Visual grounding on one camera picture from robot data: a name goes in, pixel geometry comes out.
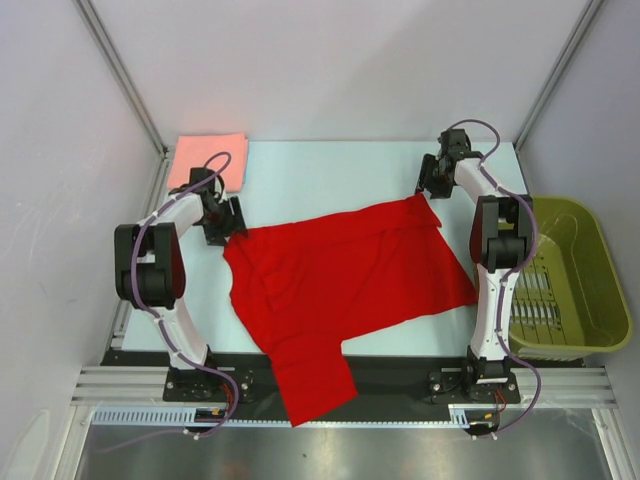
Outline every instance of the stainless steel surface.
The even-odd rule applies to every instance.
[[[589,31],[589,28],[591,27],[591,25],[593,25],[598,12],[600,12],[602,5],[606,1],[607,0],[589,0],[584,10],[582,11],[582,14],[580,15],[580,18],[578,19],[575,27],[571,31],[569,38],[567,39],[567,42],[565,43],[562,52],[558,57],[558,60],[551,69],[551,73],[547,77],[542,90],[540,90],[536,101],[533,103],[531,110],[527,114],[527,117],[525,118],[525,121],[520,128],[520,132],[518,133],[516,141],[514,142],[517,153],[520,152],[525,142],[527,141],[531,130],[540,118],[540,115],[544,111],[545,106],[548,104],[549,99],[553,95],[553,92],[555,92],[560,80],[569,68],[571,60],[582,44],[582,41]]]
[[[527,369],[517,368],[513,372],[523,402],[508,408],[518,410],[533,398],[536,378]],[[536,408],[616,407],[604,368],[543,368],[540,373],[542,393]],[[166,374],[166,367],[84,367],[72,405],[163,405]],[[456,407],[484,408],[477,404]]]
[[[640,478],[640,466],[627,438],[620,410],[593,410],[600,442],[615,480]]]
[[[77,480],[612,478],[589,410],[536,411],[498,441],[461,430],[223,428],[95,453],[152,431],[92,427]]]
[[[116,81],[120,84],[122,93],[133,108],[133,112],[138,117],[138,120],[142,124],[149,140],[153,144],[153,147],[156,149],[158,154],[164,158],[166,147],[162,142],[158,129],[153,123],[153,120],[151,119],[138,90],[133,84],[127,69],[122,63],[122,59],[120,58],[113,41],[109,37],[104,24],[100,20],[93,3],[91,0],[74,0],[74,3],[78,7],[80,15],[87,24],[87,27],[107,61],[111,72],[115,76]]]

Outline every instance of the black mounting plate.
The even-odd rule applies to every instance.
[[[469,404],[495,405],[495,392],[500,390],[507,403],[519,404],[522,401],[518,382],[513,372],[509,373],[506,384],[487,383],[467,385],[462,379],[462,371],[439,371],[429,373],[429,401],[441,404]]]

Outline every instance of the red cloth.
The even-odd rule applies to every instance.
[[[293,426],[356,396],[343,340],[475,303],[439,226],[420,194],[231,238],[231,303]]]

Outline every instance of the wire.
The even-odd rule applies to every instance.
[[[495,392],[493,392],[493,395],[496,397],[496,410],[498,410],[498,413],[502,413],[507,409],[507,399],[504,397],[504,395],[502,394],[502,390],[498,389]],[[502,408],[498,409],[498,402],[502,402]]]
[[[511,198],[515,199],[527,212],[527,215],[529,216],[529,219],[531,220],[531,225],[532,225],[532,230],[533,230],[533,245],[531,246],[531,250],[529,251],[529,255],[527,255],[527,258],[524,259],[524,261],[512,268],[511,270],[509,270],[507,273],[504,274],[504,276],[500,279],[500,291],[498,293],[498,318],[497,318],[497,322],[496,322],[496,330],[495,333],[498,335],[498,342],[500,342],[500,346],[502,347],[502,350],[504,351],[504,353],[515,363],[517,363],[518,365],[521,365],[523,367],[528,368],[529,370],[531,370],[531,372],[533,372],[533,374],[536,377],[536,391],[533,395],[533,398],[531,399],[531,403],[529,403],[529,406],[525,409],[524,412],[522,412],[522,415],[520,415],[517,419],[515,419],[512,423],[510,423],[509,425],[501,428],[500,430],[498,430],[498,432],[504,432],[506,430],[509,430],[510,428],[516,426],[517,424],[519,424],[520,422],[522,422],[522,420],[525,419],[525,417],[527,415],[529,415],[531,413],[531,411],[533,411],[534,407],[536,406],[536,403],[538,403],[538,400],[540,399],[540,392],[542,391],[542,377],[540,376],[540,372],[533,366],[531,365],[529,362],[526,362],[518,357],[516,357],[513,352],[511,352],[511,350],[509,350],[509,347],[507,346],[507,344],[505,343],[505,341],[502,339],[502,304],[504,303],[504,296],[506,293],[506,281],[509,278],[510,275],[520,272],[523,268],[525,268],[527,265],[529,265],[529,263],[531,263],[531,261],[533,260],[533,258],[536,255],[536,251],[538,249],[538,224],[536,222],[536,217],[533,213],[533,210],[531,209],[531,207],[529,206],[529,204],[527,202],[525,202],[525,200],[520,196],[517,195],[513,192],[510,192],[509,190],[507,190],[506,188],[500,186],[497,182],[497,180],[495,178],[493,178],[491,176],[491,174],[487,171],[487,169],[484,167],[484,163],[487,161],[487,158],[489,158],[496,150],[498,150],[498,147],[500,146],[500,134],[498,133],[498,131],[495,129],[495,127],[493,127],[493,125],[485,122],[484,120],[477,120],[475,118],[466,118],[464,120],[460,120],[459,122],[454,123],[453,125],[451,125],[448,130],[451,130],[454,127],[457,127],[458,125],[462,125],[463,123],[476,123],[479,125],[483,125],[485,127],[487,127],[489,130],[491,130],[491,132],[495,135],[496,137],[496,143],[494,144],[494,146],[486,153],[482,156],[482,158],[480,159],[479,162],[479,170],[482,173],[482,175],[487,179],[487,181],[493,186],[493,188],[495,188],[498,192],[502,193],[503,195],[508,195]]]

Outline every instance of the metal extrusion frame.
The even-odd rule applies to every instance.
[[[85,367],[73,394],[73,406],[221,407],[220,403],[168,403],[162,400],[167,367]],[[523,402],[510,409],[526,408],[536,389],[536,378],[516,368]],[[615,409],[616,400],[604,368],[542,368],[542,393],[535,408]],[[457,404],[462,410],[485,409],[485,405]]]
[[[568,71],[572,60],[575,58],[575,55],[580,48],[580,45],[582,45],[587,33],[594,24],[598,13],[600,13],[606,1],[607,0],[589,0],[582,10],[578,21],[574,25],[573,30],[571,30],[556,63],[553,65],[549,76],[545,80],[540,93],[538,93],[536,100],[533,102],[533,105],[531,106],[529,113],[527,113],[527,116],[520,127],[520,131],[513,142],[516,153],[520,153],[522,147],[529,138],[529,135],[533,131],[533,128],[544,113],[545,107],[549,104],[551,97],[560,84],[560,80],[562,80],[565,73]]]
[[[116,81],[120,85],[122,90],[122,94],[125,96],[129,105],[133,109],[133,113],[140,121],[142,127],[149,138],[149,141],[152,143],[156,152],[160,158],[163,158],[167,152],[167,147],[164,145],[162,141],[162,137],[156,128],[151,115],[149,115],[149,111],[145,106],[138,89],[136,88],[127,68],[125,67],[116,47],[113,43],[113,40],[109,36],[98,12],[96,11],[96,7],[93,5],[91,0],[73,0],[76,4],[78,12],[80,16],[85,21],[91,36],[95,40],[100,52],[102,53],[105,62],[109,66],[109,69],[113,73]]]

